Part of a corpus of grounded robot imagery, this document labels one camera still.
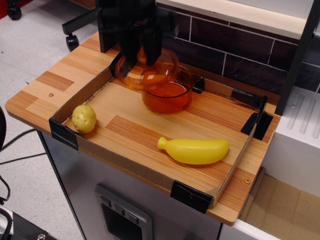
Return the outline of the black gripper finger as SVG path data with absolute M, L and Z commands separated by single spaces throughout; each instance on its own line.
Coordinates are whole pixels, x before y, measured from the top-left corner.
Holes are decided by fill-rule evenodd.
M 142 47 L 142 28 L 132 27 L 120 29 L 116 32 L 116 37 L 121 46 L 126 60 L 135 65 L 138 61 L 138 52 Z
M 156 27 L 144 27 L 142 30 L 142 45 L 146 55 L 146 65 L 152 66 L 162 53 L 163 31 Z

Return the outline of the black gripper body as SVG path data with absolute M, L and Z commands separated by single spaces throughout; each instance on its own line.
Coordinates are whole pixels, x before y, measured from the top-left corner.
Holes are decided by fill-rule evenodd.
M 177 36 L 176 13 L 157 6 L 155 0 L 100 0 L 98 29 L 103 33 L 159 30 L 165 36 Z

